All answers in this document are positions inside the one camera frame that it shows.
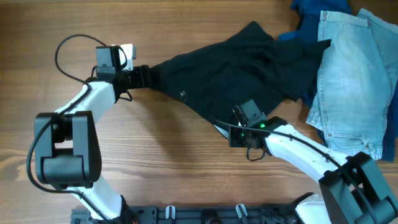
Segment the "black shorts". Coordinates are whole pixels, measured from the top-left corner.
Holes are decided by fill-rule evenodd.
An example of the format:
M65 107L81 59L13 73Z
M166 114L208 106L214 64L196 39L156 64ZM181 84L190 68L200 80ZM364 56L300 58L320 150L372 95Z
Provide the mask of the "black shorts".
M180 100L214 123L222 135L237 124L233 106L254 100L265 114L297 101L317 76L330 40L303 44L274 40L255 21L217 44L178 55L150 68L149 87Z

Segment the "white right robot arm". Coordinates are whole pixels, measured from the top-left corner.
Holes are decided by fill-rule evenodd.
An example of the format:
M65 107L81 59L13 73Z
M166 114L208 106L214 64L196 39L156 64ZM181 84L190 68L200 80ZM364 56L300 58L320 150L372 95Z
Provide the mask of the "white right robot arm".
M397 198L376 162L359 152L348 156L299 133L273 117L252 128L229 126L232 147L259 148L307 174L321 194L303 199L295 211L304 223L390 223Z

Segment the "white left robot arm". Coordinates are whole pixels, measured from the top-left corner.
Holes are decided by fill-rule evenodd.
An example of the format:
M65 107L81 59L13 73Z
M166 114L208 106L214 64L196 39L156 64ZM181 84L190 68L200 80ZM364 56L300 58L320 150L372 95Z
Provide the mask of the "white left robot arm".
M124 197L101 176L95 123L121 94L149 86L149 67L119 70L113 80L87 79L69 104L35 118L35 139L27 156L30 181L40 190L72 194L97 223L138 223Z

